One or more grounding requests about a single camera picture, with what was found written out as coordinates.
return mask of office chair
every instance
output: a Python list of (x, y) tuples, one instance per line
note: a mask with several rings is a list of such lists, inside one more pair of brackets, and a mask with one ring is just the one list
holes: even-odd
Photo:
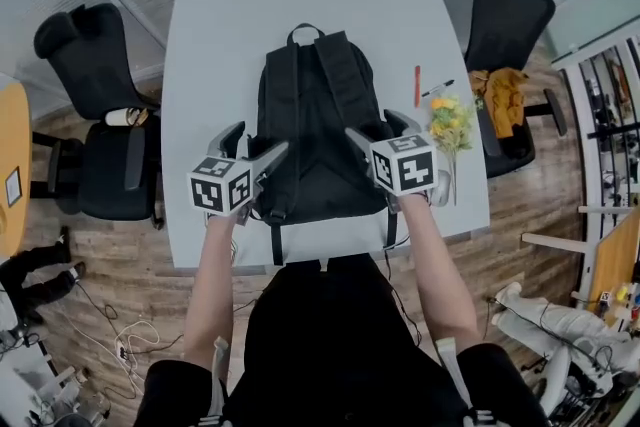
[(106, 114), (117, 109), (159, 109), (135, 89), (118, 9), (100, 4), (56, 13), (38, 28), (33, 45), (36, 55), (55, 70), (78, 114), (98, 121), (83, 148), (75, 142), (54, 147), (49, 191), (55, 193), (60, 177), (73, 175), (76, 166), (79, 210), (117, 221), (151, 218), (160, 229), (164, 221), (155, 215), (160, 119), (151, 114), (138, 127), (104, 122)]
[[(555, 9), (553, 0), (473, 0), (467, 70), (522, 70)], [(535, 158), (528, 116), (551, 114), (560, 135), (566, 133), (557, 98), (551, 90), (544, 92), (547, 103), (526, 107), (524, 123), (513, 127), (512, 137), (497, 139), (486, 108), (479, 111), (487, 177), (509, 173)]]

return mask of forearm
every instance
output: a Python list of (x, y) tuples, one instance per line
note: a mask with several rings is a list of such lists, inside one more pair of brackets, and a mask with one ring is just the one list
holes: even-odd
[[(209, 370), (216, 339), (221, 337), (231, 345), (233, 334), (231, 237), (234, 224), (235, 219), (222, 217), (209, 221), (187, 310), (184, 360)], [(223, 370), (222, 378), (226, 375), (226, 369)]]
[(400, 199), (411, 235), (420, 303), (434, 340), (454, 337), (459, 351), (480, 343), (476, 311), (469, 289), (449, 255), (425, 199)]

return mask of flower bouquet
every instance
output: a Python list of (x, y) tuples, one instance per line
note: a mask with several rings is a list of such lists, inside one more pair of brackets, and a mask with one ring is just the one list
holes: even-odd
[(470, 150), (471, 120), (475, 114), (474, 106), (465, 106), (456, 96), (451, 98), (434, 98), (431, 101), (432, 119), (429, 133), (438, 149), (447, 156), (453, 204), (458, 201), (457, 194), (457, 156), (462, 150)]

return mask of black backpack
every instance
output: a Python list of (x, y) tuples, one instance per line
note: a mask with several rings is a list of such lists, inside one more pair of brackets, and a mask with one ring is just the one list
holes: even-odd
[[(357, 128), (374, 140), (393, 137), (380, 119), (373, 71), (364, 54), (337, 32), (313, 45), (293, 41), (267, 54), (260, 79), (258, 133), (249, 155), (288, 141), (285, 160), (265, 179), (255, 206), (271, 226), (273, 258), (282, 265), (283, 225), (375, 214), (387, 207), (383, 191), (367, 177), (362, 154), (345, 135)], [(387, 245), (395, 242), (390, 216)]]

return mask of black sleeve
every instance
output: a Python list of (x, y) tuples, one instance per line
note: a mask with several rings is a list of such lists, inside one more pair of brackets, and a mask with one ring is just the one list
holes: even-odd
[(212, 374), (186, 361), (164, 360), (147, 372), (134, 427), (188, 427), (207, 416)]
[(502, 347), (483, 343), (458, 354), (458, 365), (476, 409), (518, 427), (549, 425), (539, 401)]

